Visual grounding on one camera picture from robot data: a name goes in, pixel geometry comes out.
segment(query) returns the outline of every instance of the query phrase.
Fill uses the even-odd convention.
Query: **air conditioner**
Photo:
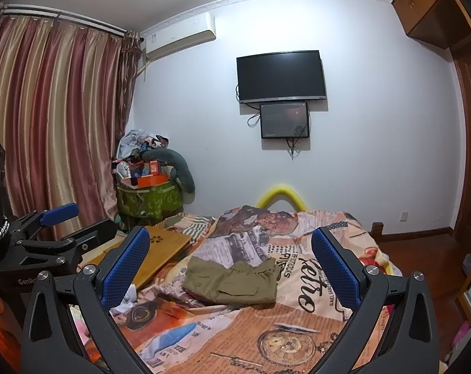
[[[146,38],[147,61],[216,39],[215,18],[209,12],[170,25]]]

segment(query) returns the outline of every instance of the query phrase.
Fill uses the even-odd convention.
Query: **blue gripper pad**
[[[74,203],[66,204],[58,208],[51,209],[40,218],[42,226],[54,226],[78,216],[79,207]]]
[[[140,229],[102,280],[100,302],[104,308],[114,308],[121,303],[149,252],[150,241],[147,229]]]
[[[320,229],[312,233],[312,252],[341,305],[356,311],[360,306],[359,283]]]

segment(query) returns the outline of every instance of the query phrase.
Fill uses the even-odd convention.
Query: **black screen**
[[[239,101],[325,98],[319,51],[237,58]]]
[[[260,106],[261,137],[308,137],[306,103],[272,103]]]

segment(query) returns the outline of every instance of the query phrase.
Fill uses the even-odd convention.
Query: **wooden floor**
[[[437,315],[440,360],[443,360],[464,322],[456,304],[457,292],[466,278],[461,270],[464,251],[450,235],[385,242],[379,247],[404,276],[419,270],[426,277]]]

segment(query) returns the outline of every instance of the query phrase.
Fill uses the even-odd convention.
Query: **curtain rod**
[[[97,28],[116,36],[123,37],[126,33],[126,29],[116,27],[114,25],[108,24],[96,20],[94,18],[86,17],[84,15],[76,14],[74,12],[58,10],[56,8],[41,7],[38,5],[28,5],[28,4],[6,4],[3,12],[5,15],[31,15],[31,16],[40,16],[48,18],[59,18],[62,20],[67,20],[75,22],[77,24],[87,25],[93,28]]]

